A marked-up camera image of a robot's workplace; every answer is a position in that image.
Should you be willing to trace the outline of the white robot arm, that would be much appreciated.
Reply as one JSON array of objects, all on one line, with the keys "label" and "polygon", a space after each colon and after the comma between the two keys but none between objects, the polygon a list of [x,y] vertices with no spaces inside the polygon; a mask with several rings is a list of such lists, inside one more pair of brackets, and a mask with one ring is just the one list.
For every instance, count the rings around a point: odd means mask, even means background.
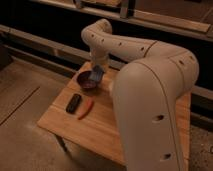
[{"label": "white robot arm", "polygon": [[110,54],[126,62],[111,97],[127,171],[185,171],[175,108],[198,79],[196,56],[159,40],[114,35],[106,19],[85,27],[81,37],[93,64]]}]

